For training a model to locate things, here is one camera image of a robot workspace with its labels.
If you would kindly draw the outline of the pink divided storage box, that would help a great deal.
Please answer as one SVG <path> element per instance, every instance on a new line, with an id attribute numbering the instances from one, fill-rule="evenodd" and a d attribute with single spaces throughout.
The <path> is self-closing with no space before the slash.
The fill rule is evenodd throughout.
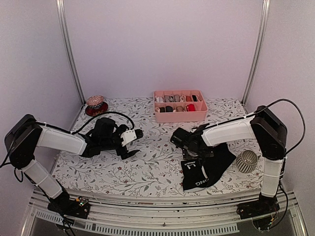
<path id="1" fill-rule="evenodd" d="M 194 102 L 192 95 L 197 95 Z M 153 94 L 156 122 L 203 121 L 208 107 L 199 90 L 157 90 Z"/>

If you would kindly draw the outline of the black underwear beige waistband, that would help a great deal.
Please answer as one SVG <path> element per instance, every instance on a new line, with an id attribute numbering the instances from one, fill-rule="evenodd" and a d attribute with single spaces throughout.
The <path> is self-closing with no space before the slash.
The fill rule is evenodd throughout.
<path id="1" fill-rule="evenodd" d="M 198 102 L 199 101 L 199 98 L 197 95 L 192 95 L 192 99 L 194 102 Z"/>

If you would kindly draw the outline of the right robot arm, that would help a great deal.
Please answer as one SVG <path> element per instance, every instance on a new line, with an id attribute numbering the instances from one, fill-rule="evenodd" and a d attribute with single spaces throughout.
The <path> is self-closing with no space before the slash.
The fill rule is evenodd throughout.
<path id="1" fill-rule="evenodd" d="M 302 136 L 291 148 L 286 147 L 288 129 L 271 111 L 271 107 L 289 103 L 298 112 L 302 123 Z M 170 142 L 180 148 L 184 160 L 182 190 L 185 193 L 214 189 L 218 182 L 228 174 L 237 157 L 230 144 L 240 141 L 255 142 L 263 160 L 263 170 L 258 180 L 258 189 L 262 198 L 254 204 L 258 214 L 270 210 L 279 183 L 284 175 L 284 163 L 288 154 L 297 148 L 306 134 L 306 122 L 301 109 L 289 99 L 278 99 L 242 117 L 237 117 L 217 124 L 203 124 L 194 131 L 177 128 L 171 135 Z"/>

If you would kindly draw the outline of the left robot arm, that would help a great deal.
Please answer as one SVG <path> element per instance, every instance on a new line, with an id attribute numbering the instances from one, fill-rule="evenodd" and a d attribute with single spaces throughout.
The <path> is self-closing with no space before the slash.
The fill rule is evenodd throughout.
<path id="1" fill-rule="evenodd" d="M 37 121 L 27 114 L 6 134 L 4 144 L 7 156 L 3 165 L 10 164 L 32 180 L 36 186 L 53 199 L 62 213 L 70 213 L 72 200 L 57 180 L 35 159 L 36 148 L 66 151 L 84 158 L 92 158 L 102 151 L 114 150 L 122 159 L 134 156 L 137 151 L 128 151 L 127 145 L 143 137 L 141 129 L 117 125 L 113 119 L 99 118 L 94 128 L 86 134 L 78 129 L 66 131 Z"/>

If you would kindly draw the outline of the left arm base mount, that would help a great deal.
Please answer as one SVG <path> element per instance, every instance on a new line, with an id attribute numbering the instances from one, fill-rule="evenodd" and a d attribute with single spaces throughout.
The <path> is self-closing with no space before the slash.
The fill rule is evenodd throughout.
<path id="1" fill-rule="evenodd" d="M 77 218 L 87 219 L 91 205 L 89 200 L 83 197 L 71 199 L 67 192 L 62 192 L 55 199 L 48 197 L 48 210 Z"/>

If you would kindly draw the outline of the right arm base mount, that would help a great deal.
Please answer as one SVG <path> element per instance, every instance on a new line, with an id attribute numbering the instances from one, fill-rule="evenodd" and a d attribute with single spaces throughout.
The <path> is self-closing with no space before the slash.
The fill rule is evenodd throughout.
<path id="1" fill-rule="evenodd" d="M 236 212 L 241 219 L 247 219 L 276 212 L 279 209 L 276 196 L 265 197 L 259 194 L 258 200 L 238 204 Z"/>

